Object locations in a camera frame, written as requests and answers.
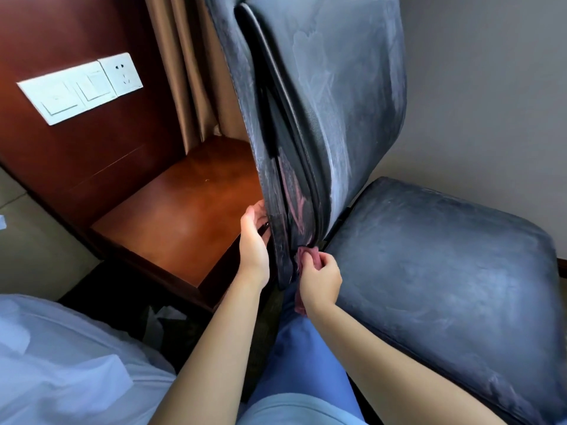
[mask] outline person's left arm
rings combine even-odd
[[[240,266],[221,305],[166,396],[150,425],[234,425],[260,291],[269,279],[269,231],[264,203],[248,207],[240,220]]]

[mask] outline power outlet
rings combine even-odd
[[[99,62],[118,97],[142,88],[142,81],[129,53],[109,56],[99,59]]]

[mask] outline gray wall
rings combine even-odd
[[[567,258],[567,0],[400,0],[408,109],[372,178],[535,222]]]
[[[0,293],[58,300],[99,263],[0,169]]]

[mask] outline curtain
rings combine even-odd
[[[248,140],[221,44],[204,0],[146,0],[185,152],[211,135]]]

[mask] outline wooden tabletop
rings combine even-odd
[[[239,235],[246,207],[261,199],[250,145],[214,137],[92,228],[198,288]]]

